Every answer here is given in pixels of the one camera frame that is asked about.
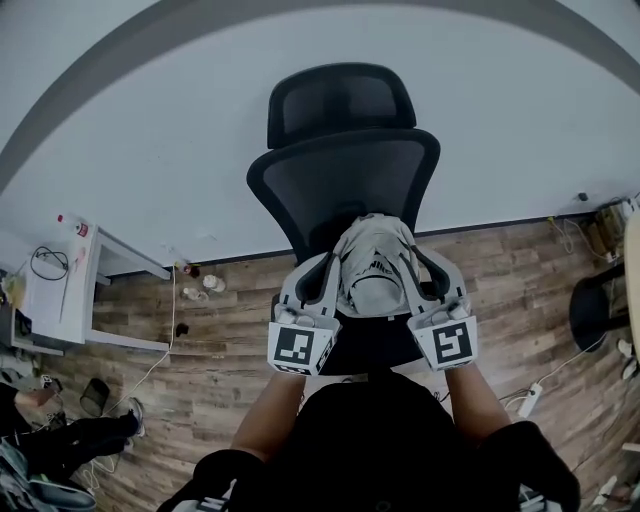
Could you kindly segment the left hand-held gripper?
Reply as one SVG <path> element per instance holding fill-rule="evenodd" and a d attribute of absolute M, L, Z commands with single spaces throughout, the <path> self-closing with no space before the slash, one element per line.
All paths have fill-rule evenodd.
<path fill-rule="evenodd" d="M 341 329 L 334 318 L 340 272 L 339 258 L 324 252 L 285 278 L 268 329 L 267 361 L 273 369 L 303 376 L 321 373 Z"/>

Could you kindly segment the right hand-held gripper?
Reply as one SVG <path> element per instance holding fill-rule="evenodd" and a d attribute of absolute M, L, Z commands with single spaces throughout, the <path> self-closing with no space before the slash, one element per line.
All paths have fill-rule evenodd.
<path fill-rule="evenodd" d="M 430 300 L 448 300 L 466 294 L 464 278 L 450 260 L 430 249 L 417 249 L 424 267 L 421 282 L 410 261 L 399 256 L 400 275 L 413 315 L 407 327 L 433 371 L 444 371 L 473 362 L 478 356 L 477 320 L 470 301 L 460 299 L 438 311 Z"/>

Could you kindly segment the white grey garment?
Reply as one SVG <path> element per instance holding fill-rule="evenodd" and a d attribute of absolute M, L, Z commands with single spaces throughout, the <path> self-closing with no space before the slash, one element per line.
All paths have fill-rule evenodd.
<path fill-rule="evenodd" d="M 357 218 L 333 250 L 340 261 L 338 311 L 351 318 L 408 313 L 400 258 L 418 272 L 414 245 L 413 234 L 397 217 L 372 213 Z"/>

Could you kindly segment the black mesh office chair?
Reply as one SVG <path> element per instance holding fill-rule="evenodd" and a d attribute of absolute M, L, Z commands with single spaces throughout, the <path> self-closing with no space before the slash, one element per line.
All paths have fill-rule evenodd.
<path fill-rule="evenodd" d="M 417 126 L 404 83 L 369 63 L 310 68 L 281 80 L 269 98 L 265 155 L 247 183 L 289 240 L 298 264 L 329 252 L 359 217 L 399 218 L 413 234 L 440 157 Z M 362 374 L 420 357 L 410 311 L 351 318 L 337 309 L 337 342 L 322 371 Z"/>

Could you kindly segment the person's left forearm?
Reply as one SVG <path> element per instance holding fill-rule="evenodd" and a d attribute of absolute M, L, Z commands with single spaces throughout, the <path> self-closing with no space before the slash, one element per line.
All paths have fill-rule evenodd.
<path fill-rule="evenodd" d="M 294 427 L 305 385 L 304 375 L 275 373 L 241 422 L 231 448 L 263 462 L 273 458 Z"/>

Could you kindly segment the person's right forearm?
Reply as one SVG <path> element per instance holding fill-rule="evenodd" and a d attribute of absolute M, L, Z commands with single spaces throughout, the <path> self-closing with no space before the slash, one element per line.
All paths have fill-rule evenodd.
<path fill-rule="evenodd" d="M 458 430 L 475 444 L 509 426 L 504 406 L 475 363 L 445 371 L 452 414 Z"/>

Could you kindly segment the white power strip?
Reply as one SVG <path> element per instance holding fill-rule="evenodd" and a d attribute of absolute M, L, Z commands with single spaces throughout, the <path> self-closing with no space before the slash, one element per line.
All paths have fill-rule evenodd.
<path fill-rule="evenodd" d="M 539 382 L 534 382 L 530 386 L 528 394 L 524 397 L 517 410 L 517 414 L 520 418 L 526 419 L 529 417 L 542 394 L 542 390 L 543 388 Z"/>
<path fill-rule="evenodd" d="M 600 488 L 596 498 L 593 500 L 594 506 L 603 506 L 611 495 L 611 492 L 614 490 L 618 477 L 613 475 L 609 478 L 609 480 Z"/>

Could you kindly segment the person's black shirt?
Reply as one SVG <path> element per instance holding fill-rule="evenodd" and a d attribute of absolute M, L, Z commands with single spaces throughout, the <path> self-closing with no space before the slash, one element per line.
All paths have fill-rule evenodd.
<path fill-rule="evenodd" d="M 205 456 L 158 512 L 522 512 L 526 490 L 579 511 L 579 482 L 536 424 L 475 444 L 451 404 L 381 370 L 303 396 L 266 462 L 231 445 Z"/>

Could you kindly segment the cardboard boxes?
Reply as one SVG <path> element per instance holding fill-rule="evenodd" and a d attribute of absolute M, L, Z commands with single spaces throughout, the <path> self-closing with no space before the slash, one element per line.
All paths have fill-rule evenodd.
<path fill-rule="evenodd" d="M 591 246 L 608 261 L 622 256 L 626 221 L 618 206 L 598 210 L 587 227 Z"/>

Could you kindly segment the white desk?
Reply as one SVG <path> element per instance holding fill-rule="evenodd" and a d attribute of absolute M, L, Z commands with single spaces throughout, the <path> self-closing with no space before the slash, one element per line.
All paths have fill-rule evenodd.
<path fill-rule="evenodd" d="M 86 238 L 69 235 L 37 248 L 17 274 L 26 280 L 22 307 L 11 308 L 8 344 L 35 353 L 63 356 L 73 345 L 100 343 L 158 352 L 166 342 L 100 331 L 93 327 L 96 286 L 111 280 L 99 271 L 101 256 L 114 255 L 137 269 L 168 281 L 171 273 L 96 225 Z"/>

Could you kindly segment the black mesh waste basket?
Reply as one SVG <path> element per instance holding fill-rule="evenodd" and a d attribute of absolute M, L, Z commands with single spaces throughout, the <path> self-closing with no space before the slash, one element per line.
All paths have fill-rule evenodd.
<path fill-rule="evenodd" d="M 80 407 L 92 417 L 100 417 L 110 395 L 109 386 L 99 378 L 92 378 L 85 387 L 80 399 Z"/>

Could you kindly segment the clear bottle with red cap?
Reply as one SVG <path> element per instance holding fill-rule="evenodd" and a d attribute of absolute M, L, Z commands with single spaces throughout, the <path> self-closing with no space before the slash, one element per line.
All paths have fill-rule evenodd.
<path fill-rule="evenodd" d="M 80 217 L 70 214 L 60 214 L 57 216 L 58 223 L 74 233 L 75 235 L 86 238 L 89 233 L 89 225 Z"/>

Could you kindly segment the yellow-green item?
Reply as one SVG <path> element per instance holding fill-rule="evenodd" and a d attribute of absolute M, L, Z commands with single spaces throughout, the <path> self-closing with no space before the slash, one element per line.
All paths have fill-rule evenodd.
<path fill-rule="evenodd" d="M 12 307 L 16 309 L 22 307 L 26 292 L 26 280 L 22 275 L 4 275 L 0 280 L 0 288 Z"/>

